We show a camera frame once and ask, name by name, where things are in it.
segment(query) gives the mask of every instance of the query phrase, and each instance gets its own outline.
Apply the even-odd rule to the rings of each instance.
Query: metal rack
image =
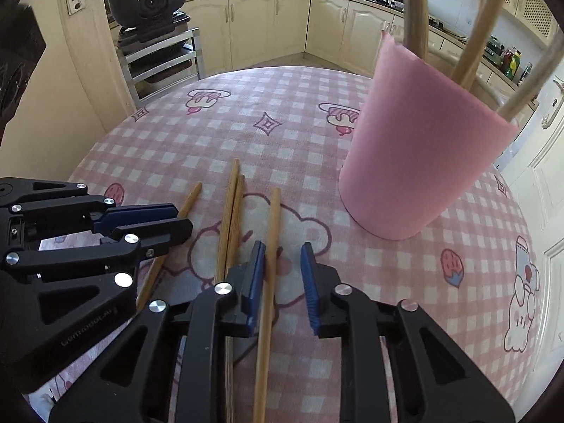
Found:
[[[138,109],[148,100],[167,94],[181,81],[197,81],[205,77],[198,28],[185,30],[129,54],[116,50],[129,93]],[[166,70],[185,62],[191,64],[166,75]]]

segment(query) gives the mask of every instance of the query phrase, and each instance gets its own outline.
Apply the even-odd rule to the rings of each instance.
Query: pink paper cup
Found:
[[[478,179],[516,132],[386,33],[339,175],[341,199],[374,235],[412,237]]]

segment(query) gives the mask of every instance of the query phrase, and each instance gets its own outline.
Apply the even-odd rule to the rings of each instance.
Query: table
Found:
[[[138,110],[98,142],[71,177],[117,203],[171,201],[178,207],[196,182],[204,183],[190,214],[192,239],[168,257],[154,293],[170,304],[212,283],[232,159],[241,159],[247,180],[240,260],[255,240],[266,238],[267,196],[271,186],[281,187],[269,422],[338,421],[339,340],[319,340],[309,327],[300,273],[305,241],[319,262],[336,267],[344,282],[372,299],[418,301],[511,404],[535,350],[539,273],[523,215],[496,169],[409,240],[377,238],[346,213],[337,176],[369,82],[309,67],[213,76]],[[43,248],[96,242],[83,233]],[[147,268],[144,263],[142,275]],[[111,338],[52,380],[56,397]],[[252,415],[256,341],[235,344],[239,421]]]

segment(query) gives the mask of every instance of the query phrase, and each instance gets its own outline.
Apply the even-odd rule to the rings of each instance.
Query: cabinet vent grille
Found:
[[[545,38],[551,34],[552,13],[543,0],[525,0],[523,16],[528,20]]]

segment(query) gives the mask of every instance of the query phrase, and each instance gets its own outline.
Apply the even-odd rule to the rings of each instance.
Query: chopstick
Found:
[[[266,272],[260,307],[260,329],[258,332],[257,370],[255,375],[255,404],[253,423],[264,423],[266,413],[266,390],[269,380],[270,340],[274,315],[274,289],[276,282],[276,253],[280,233],[281,190],[274,188],[270,198],[269,231],[266,243]]]
[[[219,231],[219,248],[217,252],[217,264],[215,266],[215,283],[225,278],[225,270],[227,263],[227,245],[229,240],[229,227],[231,226],[231,217],[233,215],[233,201],[235,200],[235,190],[237,188],[237,179],[239,178],[239,159],[233,159],[231,164],[231,175],[229,184],[227,185],[227,196],[225,198],[225,207],[223,208],[223,218],[221,220],[221,230]]]
[[[229,225],[229,239],[227,240],[226,271],[237,263],[237,248],[241,224],[241,207],[245,191],[245,176],[239,175],[235,198],[233,199],[233,212]],[[225,339],[225,407],[226,423],[235,422],[235,402],[233,401],[233,338]]]
[[[227,184],[227,195],[225,198],[225,207],[223,208],[223,217],[221,220],[221,229],[219,231],[219,248],[217,252],[217,263],[215,266],[214,284],[223,281],[226,276],[226,271],[229,269],[227,263],[229,242],[239,240],[239,232],[237,231],[236,238],[230,237],[231,223],[239,220],[233,217],[233,209],[235,208],[236,192],[238,190],[239,180],[239,159],[233,159],[231,164],[231,174],[229,176],[229,183]],[[233,339],[227,337],[225,339],[225,418],[226,423],[233,423],[235,421],[235,403],[233,402]]]
[[[488,38],[491,36],[497,17],[501,12],[502,5],[503,0],[483,1],[466,49],[462,52],[460,60],[450,77],[455,83],[466,86],[470,82],[471,86],[474,82],[479,61],[484,55],[484,49]]]
[[[564,33],[558,29],[556,35],[535,69],[509,100],[497,110],[506,121],[510,122],[532,98],[540,91],[548,78],[564,57]]]
[[[194,189],[192,190],[190,195],[186,198],[184,205],[178,212],[179,218],[185,218],[186,216],[188,216],[188,213],[190,212],[194,203],[198,199],[198,195],[200,194],[201,190],[202,190],[202,183],[200,182],[196,183]],[[167,254],[165,254],[164,256],[158,256],[151,263],[145,281],[143,281],[143,285],[141,286],[141,290],[139,291],[139,294],[137,295],[137,300],[135,301],[137,312],[140,312],[147,305],[147,302],[151,297],[151,293],[153,292],[154,282],[157,280],[157,277],[159,276],[159,273],[161,271],[161,267],[165,263],[167,256],[168,256]]]
[[[404,0],[405,37],[403,45],[420,59],[429,49],[429,7],[427,0]]]

